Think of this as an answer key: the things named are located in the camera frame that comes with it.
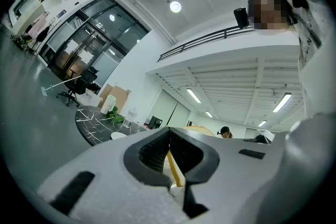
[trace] pink garment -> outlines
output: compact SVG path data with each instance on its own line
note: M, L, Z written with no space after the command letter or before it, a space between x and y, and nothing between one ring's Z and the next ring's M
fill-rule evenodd
M47 23L46 17L48 16L47 13L42 13L37 19L35 24L32 26L32 28L29 30L28 34L32 38L37 38L39 31L44 27L44 25Z

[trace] round ceiling light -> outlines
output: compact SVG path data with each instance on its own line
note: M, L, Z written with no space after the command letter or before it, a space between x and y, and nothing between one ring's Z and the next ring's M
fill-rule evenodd
M170 9L172 12L174 13L178 13L181 11L181 3L177 2L177 1L173 1L172 3L170 3Z

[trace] round table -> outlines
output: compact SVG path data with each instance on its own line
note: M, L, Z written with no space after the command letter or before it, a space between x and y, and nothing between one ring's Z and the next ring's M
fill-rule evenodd
M142 131L147 131L143 126L132 123L130 128L122 126L122 123L112 123L107 115L100 113L100 108L95 106L81 106L75 115L76 126L91 145L97 145L111 139L111 133L119 132L125 135L131 135Z

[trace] black railing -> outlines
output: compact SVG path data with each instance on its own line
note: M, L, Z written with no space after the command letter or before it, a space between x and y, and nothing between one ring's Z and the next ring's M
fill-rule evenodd
M176 54L180 54L186 50L189 50L193 47L196 47L198 45L204 44L204 43L208 43L211 41L217 41L217 40L221 40L221 39L226 39L235 35L242 35L244 33L248 33L248 32L252 32L254 31L254 28L252 26L246 27L244 29L240 29L239 26L233 26L233 27L229 27L229 28L225 28L207 35L204 35L202 37L199 38L195 38L185 44L182 44L174 49L171 49L167 52L165 52L164 54L160 55L160 58L158 59L158 62L166 59L170 56L176 55Z

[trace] chair base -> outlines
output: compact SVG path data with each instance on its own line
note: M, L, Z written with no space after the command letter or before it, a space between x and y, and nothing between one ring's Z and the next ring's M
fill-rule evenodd
M68 93L67 92L61 92L61 93L57 94L56 97L58 98L59 95L68 98L67 106L69 106L70 101L73 101L73 102L75 102L77 104L77 107L79 107L80 104L77 101L77 97L76 97L76 94L74 92L72 92L70 90L68 91Z

